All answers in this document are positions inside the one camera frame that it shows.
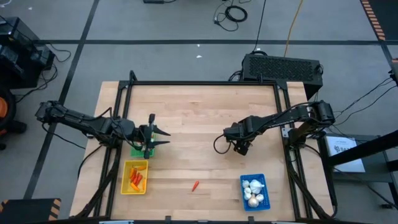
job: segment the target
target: wooden table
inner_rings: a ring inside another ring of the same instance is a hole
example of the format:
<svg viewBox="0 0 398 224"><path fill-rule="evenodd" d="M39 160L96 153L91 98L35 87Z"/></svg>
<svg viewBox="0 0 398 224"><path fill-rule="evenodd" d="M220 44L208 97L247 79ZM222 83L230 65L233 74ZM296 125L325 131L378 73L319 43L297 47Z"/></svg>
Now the wooden table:
<svg viewBox="0 0 398 224"><path fill-rule="evenodd" d="M118 82L103 82L95 115L114 106ZM306 101L302 83L288 83L292 105ZM149 178L145 195L121 195L124 161L131 147L124 143L114 194L112 219L164 220L294 220L279 128L267 130L253 142L246 156L232 149L224 155L213 149L213 141L223 129L249 115L276 113L271 86L133 86L128 119L138 126L156 114L158 127L171 134L158 140L171 141L157 146L149 159ZM317 143L307 144L317 149ZM85 155L98 147L89 140ZM228 145L217 142L220 151ZM77 214L98 188L105 149L98 151L83 166L70 215ZM333 213L320 158L302 149L302 160L309 191L323 209ZM243 209L239 176L263 173L266 177L271 209L247 213ZM195 181L200 184L191 192ZM108 190L103 197L104 214ZM300 205L304 217L304 207Z"/></svg>

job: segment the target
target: yellow basket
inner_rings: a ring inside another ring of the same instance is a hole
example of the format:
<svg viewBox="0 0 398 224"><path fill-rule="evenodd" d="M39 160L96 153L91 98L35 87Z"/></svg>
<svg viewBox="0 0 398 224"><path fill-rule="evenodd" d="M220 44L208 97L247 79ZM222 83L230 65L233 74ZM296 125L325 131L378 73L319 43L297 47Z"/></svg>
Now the yellow basket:
<svg viewBox="0 0 398 224"><path fill-rule="evenodd" d="M139 166L145 166L146 169L142 170L142 171L138 171L141 175L142 175L142 180L140 181L140 183L138 184L138 188L140 189L140 191L135 191L130 183L130 171L131 168L133 167L139 167ZM129 194L133 194L133 195L140 195L140 194L145 194L145 192L147 191L147 177L148 177L148 161L142 160L142 161L125 161L124 162L124 171L123 171L123 178L122 178L122 187L121 187L121 194L123 195L129 195Z"/></svg>

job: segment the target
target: green object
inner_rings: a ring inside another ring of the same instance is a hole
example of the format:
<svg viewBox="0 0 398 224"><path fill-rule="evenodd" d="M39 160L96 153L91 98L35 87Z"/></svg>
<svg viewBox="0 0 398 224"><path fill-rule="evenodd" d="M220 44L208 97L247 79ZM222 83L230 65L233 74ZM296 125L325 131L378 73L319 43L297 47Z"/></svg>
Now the green object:
<svg viewBox="0 0 398 224"><path fill-rule="evenodd" d="M153 136L152 141L155 141L155 134L152 134L152 136ZM155 154L155 149L153 148L153 150L151 150L150 153L149 153L149 157L154 156L154 154ZM137 149L134 149L132 147L130 156L131 157L141 157L141 158L143 158L144 157L144 152L138 151Z"/></svg>

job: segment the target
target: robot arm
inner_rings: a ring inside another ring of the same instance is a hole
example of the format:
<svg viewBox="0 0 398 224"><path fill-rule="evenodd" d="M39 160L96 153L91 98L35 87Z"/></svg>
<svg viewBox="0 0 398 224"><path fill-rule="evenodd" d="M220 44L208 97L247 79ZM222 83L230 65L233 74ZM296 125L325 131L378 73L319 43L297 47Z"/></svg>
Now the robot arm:
<svg viewBox="0 0 398 224"><path fill-rule="evenodd" d="M92 117L69 110L57 101L47 101L40 104L36 118L42 123L62 123L80 130L85 135L94 136L100 144L107 147L115 147L118 140L125 140L136 150L144 151L146 159L149 159L150 151L155 146L168 143L168 141L152 141L153 133L170 135L154 125L154 114L149 116L148 125L140 125L138 128L133 121L122 118L105 118L104 114Z"/></svg>
<svg viewBox="0 0 398 224"><path fill-rule="evenodd" d="M223 131L228 142L234 144L234 151L246 155L251 142L269 128L283 126L297 121L303 124L289 131L289 144L304 143L308 134L318 128L327 128L335 122L330 104L323 101L301 103L284 112L266 117L248 116Z"/></svg>

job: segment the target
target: garlic bulb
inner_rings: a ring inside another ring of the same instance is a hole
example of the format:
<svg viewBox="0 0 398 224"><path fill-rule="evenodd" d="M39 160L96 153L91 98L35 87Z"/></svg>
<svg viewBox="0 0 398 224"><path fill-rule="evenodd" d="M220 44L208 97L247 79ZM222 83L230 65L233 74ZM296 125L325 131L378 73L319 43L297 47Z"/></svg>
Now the garlic bulb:
<svg viewBox="0 0 398 224"><path fill-rule="evenodd" d="M251 194L244 194L244 199L245 200L249 200L251 198Z"/></svg>
<svg viewBox="0 0 398 224"><path fill-rule="evenodd" d="M264 200L264 196L263 196L262 194L258 194L258 195L256 196L256 199L257 199L259 202L262 202L262 201Z"/></svg>
<svg viewBox="0 0 398 224"><path fill-rule="evenodd" d="M244 180L244 181L242 181L242 187L243 188L246 188L246 187L249 187L249 181L247 181L247 180Z"/></svg>
<svg viewBox="0 0 398 224"><path fill-rule="evenodd" d="M245 194L251 194L250 188L249 188L249 187L246 187L246 188L244 189L244 193L245 193Z"/></svg>
<svg viewBox="0 0 398 224"><path fill-rule="evenodd" d="M252 208L256 208L257 206L259 206L259 201L256 199L255 194L251 195L251 198L248 201L248 205Z"/></svg>
<svg viewBox="0 0 398 224"><path fill-rule="evenodd" d="M261 184L258 180L252 180L250 182L250 189L252 193L259 194L263 187L265 187L265 185Z"/></svg>

